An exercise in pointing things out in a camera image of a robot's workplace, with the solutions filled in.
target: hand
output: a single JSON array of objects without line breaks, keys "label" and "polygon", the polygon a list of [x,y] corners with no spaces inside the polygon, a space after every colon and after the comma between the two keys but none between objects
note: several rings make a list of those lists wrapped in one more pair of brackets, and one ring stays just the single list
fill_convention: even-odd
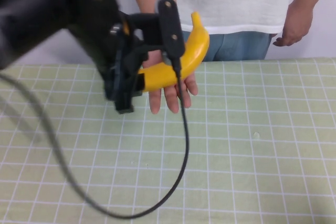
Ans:
[{"label": "hand", "polygon": [[[162,62],[161,52],[153,51],[149,52],[149,59],[143,63],[143,67],[147,68],[152,65]],[[177,85],[173,85],[164,89],[164,95],[167,101],[168,108],[173,112],[177,113],[179,109],[179,99],[180,96]],[[182,83],[182,92],[184,106],[189,108],[191,106],[191,97],[189,92],[192,95],[197,95],[198,87],[196,84],[195,74],[188,76]],[[149,93],[149,104],[153,114],[157,114],[161,106],[161,90],[157,90]]]},{"label": "hand", "polygon": [[277,38],[273,45],[283,47],[299,42],[309,32],[312,20],[312,8],[292,2],[288,7],[282,37]]}]

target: wall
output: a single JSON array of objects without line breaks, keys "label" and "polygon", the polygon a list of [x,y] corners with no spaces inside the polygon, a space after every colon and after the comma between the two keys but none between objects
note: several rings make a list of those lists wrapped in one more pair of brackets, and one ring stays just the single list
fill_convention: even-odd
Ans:
[{"label": "wall", "polygon": [[[122,11],[134,13],[139,9],[135,0],[119,0]],[[320,0],[314,12],[310,33],[290,47],[271,45],[267,59],[336,57],[336,0]],[[74,39],[61,31],[28,53],[20,63],[90,63],[90,59]]]}]

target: person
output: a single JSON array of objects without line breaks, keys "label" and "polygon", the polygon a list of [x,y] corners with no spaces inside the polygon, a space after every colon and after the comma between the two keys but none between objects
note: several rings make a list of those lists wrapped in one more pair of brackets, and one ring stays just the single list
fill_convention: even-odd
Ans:
[{"label": "person", "polygon": [[[140,11],[152,13],[156,0],[136,0]],[[210,46],[204,61],[264,59],[272,37],[274,45],[291,46],[309,31],[313,9],[318,0],[176,0],[184,38],[192,29],[191,13],[199,12],[210,34]],[[159,51],[149,53],[143,67],[162,61]],[[191,106],[190,94],[197,95],[194,74],[183,80],[186,108]],[[177,113],[179,95],[176,86],[164,89],[168,108]],[[161,90],[149,94],[152,113],[160,110]]]}]

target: finger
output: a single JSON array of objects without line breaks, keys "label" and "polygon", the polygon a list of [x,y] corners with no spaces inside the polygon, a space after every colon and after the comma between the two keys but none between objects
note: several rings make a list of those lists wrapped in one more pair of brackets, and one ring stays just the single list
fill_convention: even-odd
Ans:
[{"label": "finger", "polygon": [[160,111],[161,89],[149,93],[149,105],[153,114],[157,114]]},{"label": "finger", "polygon": [[284,47],[287,46],[289,43],[291,43],[292,39],[290,37],[282,37],[277,38],[276,41],[274,41],[273,45],[278,47]]},{"label": "finger", "polygon": [[164,96],[166,97],[167,106],[173,112],[177,113],[179,109],[179,100],[177,98],[175,86],[170,86],[164,89]]},{"label": "finger", "polygon": [[[179,97],[179,99],[181,99],[181,95],[180,95],[180,91],[179,91],[179,87],[178,85],[175,85],[176,88],[176,93],[177,96]],[[185,82],[182,83],[182,96],[183,96],[183,105],[186,108],[190,108],[191,107],[191,97],[189,95],[188,89],[186,87]]]},{"label": "finger", "polygon": [[198,86],[196,83],[196,78],[195,78],[195,74],[191,74],[190,76],[188,76],[185,79],[185,84],[187,86],[188,91],[192,94],[192,95],[197,95],[198,94]]}]

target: table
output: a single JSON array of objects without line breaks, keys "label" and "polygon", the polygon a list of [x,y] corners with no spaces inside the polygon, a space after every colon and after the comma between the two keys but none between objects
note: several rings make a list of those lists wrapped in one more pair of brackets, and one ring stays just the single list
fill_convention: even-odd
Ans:
[{"label": "table", "polygon": [[[154,205],[184,155],[180,114],[151,114],[147,95],[118,115],[93,66],[14,66],[40,98],[78,182],[110,210]],[[67,185],[40,122],[0,83],[2,223],[336,223],[336,61],[205,63],[187,110],[187,171],[159,210],[106,218]]]}]

